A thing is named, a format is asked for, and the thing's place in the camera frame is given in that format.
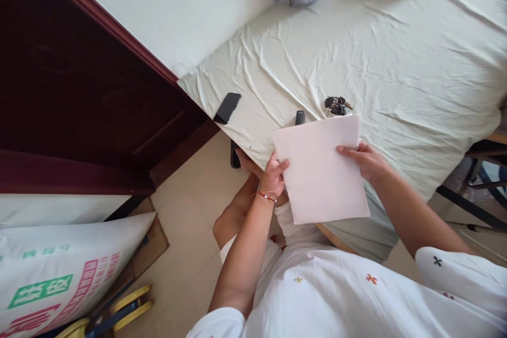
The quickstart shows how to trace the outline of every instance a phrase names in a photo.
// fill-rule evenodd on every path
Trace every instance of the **wrinkled sheet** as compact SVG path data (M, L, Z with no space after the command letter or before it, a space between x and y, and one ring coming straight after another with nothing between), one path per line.
M506 0L319 0L277 3L179 81L213 117L228 92L242 98L220 127L261 167L271 131L325 118L327 96L361 114L375 146L427 201L476 141L500 122L507 93ZM365 184L372 217L327 223L357 252L387 258L396 235Z

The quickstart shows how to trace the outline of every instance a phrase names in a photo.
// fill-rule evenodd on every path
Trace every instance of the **sheet of paper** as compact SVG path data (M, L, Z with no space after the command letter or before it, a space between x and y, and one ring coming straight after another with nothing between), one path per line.
M284 179L295 224L370 216L359 167L336 152L357 149L360 122L336 116L273 132L278 159L290 160Z

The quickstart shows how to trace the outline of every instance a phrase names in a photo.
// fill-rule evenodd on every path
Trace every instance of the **wooden door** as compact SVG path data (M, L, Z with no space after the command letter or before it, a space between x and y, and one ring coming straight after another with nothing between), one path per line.
M148 170L206 120L70 0L0 5L1 149Z

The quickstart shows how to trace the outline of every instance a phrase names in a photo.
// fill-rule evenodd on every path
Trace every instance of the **wooden door frame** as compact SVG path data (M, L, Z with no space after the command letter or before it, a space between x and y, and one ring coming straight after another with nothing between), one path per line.
M164 78L181 94L178 77L156 59L95 0L70 0L114 38ZM143 197L155 186L148 171L46 157L0 149L0 193L14 194L128 194Z
M120 41L127 49L132 51L143 62L157 72L162 78L175 87L180 93L188 96L178 86L178 77L159 61L143 44L131 35L109 12L107 12L95 0L70 0L82 9L95 22L108 31L114 38Z

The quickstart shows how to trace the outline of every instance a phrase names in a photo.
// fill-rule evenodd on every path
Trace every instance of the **sleeve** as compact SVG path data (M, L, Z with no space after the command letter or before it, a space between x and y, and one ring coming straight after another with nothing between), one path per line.
M420 248L416 263L431 289L479 307L500 319L507 313L507 268L480 256Z
M245 324L245 317L239 310L224 307L202 317L186 338L238 338Z

